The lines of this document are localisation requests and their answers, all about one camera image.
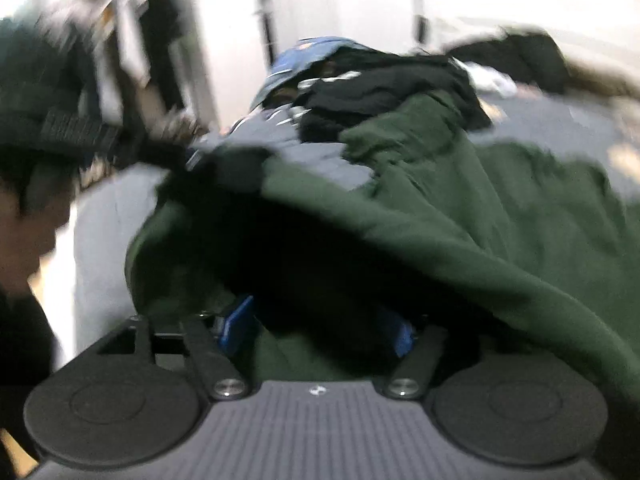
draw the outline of green fabric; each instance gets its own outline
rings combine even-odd
[[[460,129],[450,99],[439,92],[414,96],[395,112],[343,132],[340,140],[347,145],[343,156],[373,168],[374,181],[346,192],[273,157],[266,164],[261,197],[285,207],[276,210],[282,218],[270,228],[287,226],[283,212],[302,212],[422,278],[388,276],[386,262],[350,257],[353,251],[340,253],[331,241],[335,261],[328,260],[332,255],[318,249],[321,243],[309,235],[296,241],[301,257],[310,252],[309,260],[320,258],[323,268],[335,264],[332,278],[341,274],[350,280],[353,294],[337,308],[338,295],[327,293],[327,311],[333,309],[338,319],[344,316],[350,326],[348,317],[357,312],[353,298],[364,295],[369,301],[394,286],[423,298],[412,309],[428,314],[438,309],[433,280],[588,377],[640,402],[640,209],[621,203],[599,168],[583,161],[560,163],[518,144],[476,148]],[[200,310],[199,298],[213,294],[214,287],[207,292],[205,280],[198,278],[196,293],[190,294],[184,283],[174,286],[167,277],[189,276],[194,270],[196,278],[209,272],[213,279],[225,272],[220,264],[209,266],[202,249],[224,238],[224,230],[209,218],[213,227],[201,237],[190,209],[178,202],[175,196],[162,200],[129,250],[127,279],[139,312]],[[315,234],[320,240],[336,237],[329,230]],[[174,257],[180,244],[200,252],[194,256],[182,250]],[[225,249],[232,251],[232,245]],[[353,266],[360,268],[350,274]],[[293,276],[298,267],[296,262],[290,266]],[[342,287],[335,290],[345,291],[344,281],[335,279]],[[304,301],[322,295],[322,286],[312,281],[292,278]],[[340,359],[315,348],[304,332],[301,326],[282,333],[263,328],[255,345],[244,351],[245,369],[260,379],[290,380],[383,371],[372,362],[361,370],[342,366]]]

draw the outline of person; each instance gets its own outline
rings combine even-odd
[[[51,372],[56,340],[28,279],[68,221],[80,164],[7,141],[51,107],[77,111],[81,90],[68,56],[33,27],[0,20],[0,429],[34,458],[22,409]],[[14,477],[0,446],[0,479]]]

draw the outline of gray bedsheet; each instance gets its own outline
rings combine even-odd
[[[607,150],[623,137],[604,106],[544,96],[533,100],[483,98],[501,108],[504,117],[490,132],[470,134],[474,142],[511,139],[537,144],[562,157],[587,156],[607,169],[620,194],[640,194],[638,183],[609,162]],[[200,142],[212,147],[220,142],[271,146],[287,160],[346,189],[357,188],[371,177],[369,168],[353,166],[340,157],[339,143],[301,144],[286,107],[241,121],[226,140],[212,135]],[[154,190],[163,175],[153,168],[135,167],[81,200],[74,233],[78,351],[134,313],[124,279],[124,259],[130,240],[154,208]]]

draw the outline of gray platform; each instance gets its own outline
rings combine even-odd
[[[604,480],[587,460],[544,470],[483,462],[445,440],[414,402],[369,382],[267,382],[215,405],[166,455],[114,472],[45,463],[31,480]]]

